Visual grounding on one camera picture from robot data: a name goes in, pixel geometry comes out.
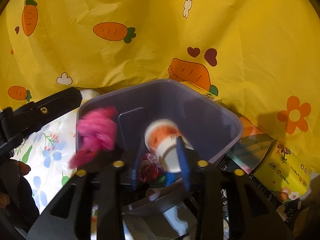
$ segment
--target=pink cloth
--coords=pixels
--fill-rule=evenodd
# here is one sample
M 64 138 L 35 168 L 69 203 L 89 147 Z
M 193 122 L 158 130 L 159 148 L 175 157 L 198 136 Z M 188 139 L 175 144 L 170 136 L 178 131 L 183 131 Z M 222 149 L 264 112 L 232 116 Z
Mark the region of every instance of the pink cloth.
M 113 106 L 98 108 L 78 121 L 76 129 L 83 139 L 81 148 L 69 162 L 71 169 L 92 161 L 100 150 L 115 148 L 117 124 L 112 120 L 115 114 Z

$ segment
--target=orange label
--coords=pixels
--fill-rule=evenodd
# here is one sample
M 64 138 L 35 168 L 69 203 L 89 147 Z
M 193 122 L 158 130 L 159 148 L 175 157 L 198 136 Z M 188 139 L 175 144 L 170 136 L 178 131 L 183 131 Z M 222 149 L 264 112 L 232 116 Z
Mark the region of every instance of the orange label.
M 167 137 L 181 135 L 180 131 L 171 125 L 159 125 L 149 136 L 148 145 L 152 153 L 158 148 L 159 144 Z

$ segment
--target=purple plastic bin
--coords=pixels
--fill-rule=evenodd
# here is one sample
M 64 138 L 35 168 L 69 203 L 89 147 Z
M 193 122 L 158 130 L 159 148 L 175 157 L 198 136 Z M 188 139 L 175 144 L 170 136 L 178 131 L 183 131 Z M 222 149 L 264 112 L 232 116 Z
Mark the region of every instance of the purple plastic bin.
M 79 108 L 77 120 L 104 106 L 115 106 L 118 111 L 117 144 L 124 150 L 136 149 L 145 125 L 163 118 L 175 122 L 200 157 L 210 163 L 222 157 L 243 133 L 235 114 L 174 80 L 159 79 L 93 98 Z M 77 134 L 76 149 L 81 141 Z M 178 180 L 150 197 L 124 206 L 123 213 L 149 216 L 164 212 L 188 195 Z

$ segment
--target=plastic wrapper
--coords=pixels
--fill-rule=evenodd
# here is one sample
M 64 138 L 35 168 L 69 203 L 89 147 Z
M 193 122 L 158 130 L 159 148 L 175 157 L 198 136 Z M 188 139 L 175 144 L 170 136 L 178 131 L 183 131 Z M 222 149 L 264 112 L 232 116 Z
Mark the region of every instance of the plastic wrapper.
M 153 182 L 161 174 L 164 174 L 164 170 L 156 156 L 151 153 L 144 154 L 140 166 L 140 180 L 143 182 Z

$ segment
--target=carrot print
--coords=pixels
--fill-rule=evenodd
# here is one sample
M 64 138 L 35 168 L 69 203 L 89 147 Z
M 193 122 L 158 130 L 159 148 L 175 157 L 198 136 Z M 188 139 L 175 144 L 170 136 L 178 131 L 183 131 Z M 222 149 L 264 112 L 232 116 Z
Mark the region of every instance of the carrot print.
M 26 0 L 26 6 L 22 11 L 22 29 L 25 35 L 30 36 L 36 28 L 38 21 L 38 4 L 35 0 Z
M 93 32 L 100 38 L 108 41 L 121 41 L 130 43 L 133 38 L 136 37 L 135 28 L 127 28 L 121 23 L 99 23 L 93 27 Z
M 211 85 L 209 72 L 200 63 L 174 58 L 168 68 L 169 77 L 178 82 L 189 81 L 218 96 L 218 88 Z
M 12 86 L 8 89 L 8 95 L 15 100 L 27 100 L 28 102 L 32 98 L 30 90 L 26 90 L 20 86 Z

